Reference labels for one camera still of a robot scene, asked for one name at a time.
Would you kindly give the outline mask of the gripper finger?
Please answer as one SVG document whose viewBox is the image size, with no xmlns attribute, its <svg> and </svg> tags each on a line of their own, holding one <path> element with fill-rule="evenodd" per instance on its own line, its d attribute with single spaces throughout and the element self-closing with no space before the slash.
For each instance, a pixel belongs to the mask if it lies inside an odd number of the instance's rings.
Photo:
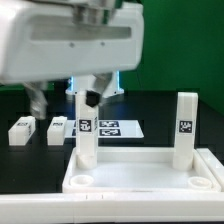
<svg viewBox="0 0 224 224">
<path fill-rule="evenodd" d="M 23 84 L 30 99 L 30 113 L 38 120 L 46 118 L 47 100 L 44 91 L 47 89 L 47 82 L 25 82 Z"/>
</svg>

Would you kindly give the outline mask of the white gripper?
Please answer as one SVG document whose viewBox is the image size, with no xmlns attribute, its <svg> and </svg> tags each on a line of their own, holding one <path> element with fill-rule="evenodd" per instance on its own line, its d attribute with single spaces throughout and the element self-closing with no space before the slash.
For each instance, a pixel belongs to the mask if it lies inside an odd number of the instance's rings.
<svg viewBox="0 0 224 224">
<path fill-rule="evenodd" d="M 51 81 L 95 74 L 86 105 L 99 105 L 112 73 L 132 70 L 141 60 L 142 6 L 125 3 L 107 24 L 83 22 L 80 1 L 47 3 L 0 0 L 0 83 Z"/>
</svg>

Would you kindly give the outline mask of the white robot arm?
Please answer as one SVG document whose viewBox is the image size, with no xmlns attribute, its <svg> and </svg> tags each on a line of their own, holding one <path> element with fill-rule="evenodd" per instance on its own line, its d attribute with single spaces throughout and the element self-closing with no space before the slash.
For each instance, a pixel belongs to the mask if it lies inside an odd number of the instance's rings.
<svg viewBox="0 0 224 224">
<path fill-rule="evenodd" d="M 46 117 L 44 83 L 93 75 L 95 107 L 118 71 L 135 69 L 144 38 L 143 5 L 126 0 L 0 0 L 0 84 L 22 84 L 31 114 Z"/>
</svg>

